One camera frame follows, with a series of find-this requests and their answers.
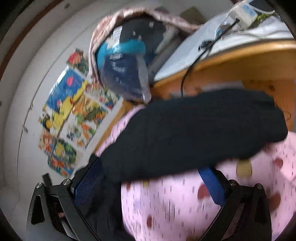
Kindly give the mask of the fruit drinks drawing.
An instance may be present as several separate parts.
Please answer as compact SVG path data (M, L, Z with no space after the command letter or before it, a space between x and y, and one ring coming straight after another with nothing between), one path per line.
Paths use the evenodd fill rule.
M93 121L84 121L81 114L70 114L65 128L67 139L74 142L78 147L86 149L96 133L97 126Z

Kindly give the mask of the pink apple print duvet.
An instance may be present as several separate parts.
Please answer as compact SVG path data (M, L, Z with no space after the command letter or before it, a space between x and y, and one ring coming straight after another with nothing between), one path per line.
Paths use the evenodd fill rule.
M288 131L283 141L266 144L250 158L216 165L240 184L263 185L277 238L295 214L295 133ZM136 240L198 237L218 213L198 170L124 184L121 192L122 219Z

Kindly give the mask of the red hair girl drawing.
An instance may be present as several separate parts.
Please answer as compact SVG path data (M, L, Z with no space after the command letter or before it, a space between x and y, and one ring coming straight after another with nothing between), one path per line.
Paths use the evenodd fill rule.
M65 140L56 138L43 128L38 147L48 156L48 166L63 177L74 172L77 151Z

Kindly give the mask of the pink floral blanket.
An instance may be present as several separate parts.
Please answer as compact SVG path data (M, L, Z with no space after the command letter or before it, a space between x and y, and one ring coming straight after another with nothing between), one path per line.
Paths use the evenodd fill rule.
M143 14L147 14L157 21L161 21L165 24L169 24L176 28L179 28L180 30L190 35L201 28L201 25L191 24L179 16L163 13L161 11L149 9L143 6L136 8L122 8L112 15L107 15L98 23L98 25L94 29L89 44L88 66L90 78L93 82L100 81L98 67L96 66L95 60L95 53L98 48L102 45L102 43L115 27L119 26L123 23L123 21L129 18L134 18Z

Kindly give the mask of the white chest top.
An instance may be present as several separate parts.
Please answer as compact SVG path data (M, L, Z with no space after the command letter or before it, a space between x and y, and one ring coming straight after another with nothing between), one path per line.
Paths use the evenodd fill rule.
M227 13L221 13L208 20L178 46L156 73L153 82L170 77L189 67L212 42L215 42L213 47L203 54L202 59L230 48L261 40L293 39L292 33L280 17L270 16L251 29L238 30L236 25L220 40L215 41L217 35L223 31L222 28L229 27L233 22L234 20Z

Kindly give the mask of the white power strip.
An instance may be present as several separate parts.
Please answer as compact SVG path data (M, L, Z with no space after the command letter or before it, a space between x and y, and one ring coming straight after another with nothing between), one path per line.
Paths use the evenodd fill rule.
M233 20L239 20L238 25L241 29L247 29L255 22L258 14L247 2L241 1L232 7L229 17Z

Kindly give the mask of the clear bag of blue clothes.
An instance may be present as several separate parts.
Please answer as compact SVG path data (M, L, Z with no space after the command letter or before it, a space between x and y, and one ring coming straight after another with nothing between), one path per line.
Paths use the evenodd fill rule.
M165 32L165 25L150 16L114 28L95 54L102 84L127 100L150 102L149 65Z

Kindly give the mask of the blue sea drawing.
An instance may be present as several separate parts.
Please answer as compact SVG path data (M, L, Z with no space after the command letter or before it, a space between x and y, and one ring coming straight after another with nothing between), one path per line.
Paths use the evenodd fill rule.
M62 71L51 88L46 105L57 113L67 97L74 97L87 80L68 66Z

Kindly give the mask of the red hair figure cutout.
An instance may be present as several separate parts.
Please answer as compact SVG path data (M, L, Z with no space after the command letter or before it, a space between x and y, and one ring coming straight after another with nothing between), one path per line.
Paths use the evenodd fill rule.
M88 58L84 56L84 52L78 48L75 49L73 53L67 59L67 64L77 69L81 74L88 75Z

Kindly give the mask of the wooden bed frame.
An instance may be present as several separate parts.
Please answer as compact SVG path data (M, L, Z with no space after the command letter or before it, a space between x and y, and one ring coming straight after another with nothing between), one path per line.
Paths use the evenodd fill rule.
M251 43L214 54L192 70L182 70L151 87L152 101L169 100L183 89L188 96L202 89L241 81L245 89L264 91L282 109L288 130L295 123L295 40Z

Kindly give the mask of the large black coat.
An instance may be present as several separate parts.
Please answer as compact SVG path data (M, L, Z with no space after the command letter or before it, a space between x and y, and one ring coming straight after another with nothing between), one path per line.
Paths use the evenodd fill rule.
M102 173L78 208L100 240L134 240L123 222L124 184L247 159L288 135L264 92L221 89L132 109L98 150Z

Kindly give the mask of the colourful crowd drawing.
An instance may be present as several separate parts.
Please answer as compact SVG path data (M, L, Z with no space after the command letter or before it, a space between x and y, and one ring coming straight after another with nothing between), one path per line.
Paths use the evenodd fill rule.
M97 101L102 103L106 108L112 110L120 99L119 95L98 82L93 82L86 87L86 93Z

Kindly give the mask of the orange green landscape drawing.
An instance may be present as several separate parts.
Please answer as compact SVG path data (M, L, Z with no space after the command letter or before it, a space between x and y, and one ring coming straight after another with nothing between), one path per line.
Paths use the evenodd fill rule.
M74 104L72 113L78 119L78 123L90 122L98 127L107 116L108 111L99 103L82 95Z

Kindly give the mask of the moon and yellow drawing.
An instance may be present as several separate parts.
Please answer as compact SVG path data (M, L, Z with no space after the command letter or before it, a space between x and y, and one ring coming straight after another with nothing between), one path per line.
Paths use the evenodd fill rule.
M38 122L45 128L51 135L57 137L60 133L60 130L67 120L69 114L60 114L55 110L51 109L47 105L44 105L42 108L42 113L38 118Z

